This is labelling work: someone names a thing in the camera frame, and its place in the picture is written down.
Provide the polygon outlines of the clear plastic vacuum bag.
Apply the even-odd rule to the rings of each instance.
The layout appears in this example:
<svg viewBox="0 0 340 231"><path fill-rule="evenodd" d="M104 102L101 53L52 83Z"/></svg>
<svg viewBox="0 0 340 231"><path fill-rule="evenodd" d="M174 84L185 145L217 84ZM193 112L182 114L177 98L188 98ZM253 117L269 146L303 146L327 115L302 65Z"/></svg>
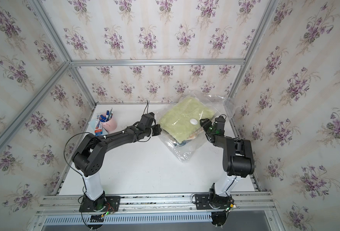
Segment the clear plastic vacuum bag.
<svg viewBox="0 0 340 231"><path fill-rule="evenodd" d="M180 97L177 103L156 112L156 123L162 129L159 138L176 158L187 162L206 143L200 120L214 122L217 116L226 116L235 111L231 98L192 90Z"/></svg>

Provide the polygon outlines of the light green blanket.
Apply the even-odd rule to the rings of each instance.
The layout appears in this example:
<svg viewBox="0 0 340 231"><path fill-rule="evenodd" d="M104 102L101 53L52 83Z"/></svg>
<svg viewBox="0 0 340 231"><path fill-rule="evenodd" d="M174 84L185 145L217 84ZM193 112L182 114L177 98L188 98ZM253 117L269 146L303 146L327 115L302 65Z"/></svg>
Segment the light green blanket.
<svg viewBox="0 0 340 231"><path fill-rule="evenodd" d="M160 116L158 123L163 130L175 138L179 133L192 134L201 128L201 119L212 119L215 113L213 107L202 103L196 97L187 96ZM197 125L190 123L192 118L198 120Z"/></svg>

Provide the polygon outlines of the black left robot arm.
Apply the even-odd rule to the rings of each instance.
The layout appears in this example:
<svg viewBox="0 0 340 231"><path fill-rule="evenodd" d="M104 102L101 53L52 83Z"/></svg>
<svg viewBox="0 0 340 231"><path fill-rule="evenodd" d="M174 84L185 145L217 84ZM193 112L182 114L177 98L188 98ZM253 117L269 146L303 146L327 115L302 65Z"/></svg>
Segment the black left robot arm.
<svg viewBox="0 0 340 231"><path fill-rule="evenodd" d="M161 127L157 124L153 112L143 114L140 121L112 134L96 136L87 133L71 157L75 165L73 169L84 181L85 197L91 202L98 202L105 197L100 170L108 152L160 134Z"/></svg>

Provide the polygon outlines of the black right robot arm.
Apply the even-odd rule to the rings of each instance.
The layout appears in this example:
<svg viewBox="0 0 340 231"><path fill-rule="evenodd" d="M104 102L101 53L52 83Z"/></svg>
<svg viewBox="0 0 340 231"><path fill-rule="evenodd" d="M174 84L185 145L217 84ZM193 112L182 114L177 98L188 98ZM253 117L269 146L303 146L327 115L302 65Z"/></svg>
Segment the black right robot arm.
<svg viewBox="0 0 340 231"><path fill-rule="evenodd" d="M220 115L212 122L205 118L200 120L206 139L215 147L221 148L222 167L226 175L214 183L209 190L209 202L230 198L230 190L242 178L252 175L255 170L252 144L250 140L232 138L224 135L226 117Z"/></svg>

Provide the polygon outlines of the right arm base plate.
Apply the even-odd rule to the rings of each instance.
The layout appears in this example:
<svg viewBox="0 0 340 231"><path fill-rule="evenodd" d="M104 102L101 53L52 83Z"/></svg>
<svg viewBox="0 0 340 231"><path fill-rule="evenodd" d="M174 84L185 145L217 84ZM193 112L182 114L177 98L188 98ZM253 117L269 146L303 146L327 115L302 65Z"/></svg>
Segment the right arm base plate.
<svg viewBox="0 0 340 231"><path fill-rule="evenodd" d="M222 197L218 195L209 195L206 193L194 194L191 199L197 210L210 210L232 208L234 199L230 197Z"/></svg>

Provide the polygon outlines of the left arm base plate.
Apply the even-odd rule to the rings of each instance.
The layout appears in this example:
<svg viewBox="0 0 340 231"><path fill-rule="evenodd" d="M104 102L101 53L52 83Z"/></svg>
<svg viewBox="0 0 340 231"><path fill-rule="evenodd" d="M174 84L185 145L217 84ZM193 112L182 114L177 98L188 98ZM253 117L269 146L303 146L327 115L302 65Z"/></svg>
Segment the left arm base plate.
<svg viewBox="0 0 340 231"><path fill-rule="evenodd" d="M93 201L84 195L79 212L118 212L120 200L120 196L101 196L97 200Z"/></svg>

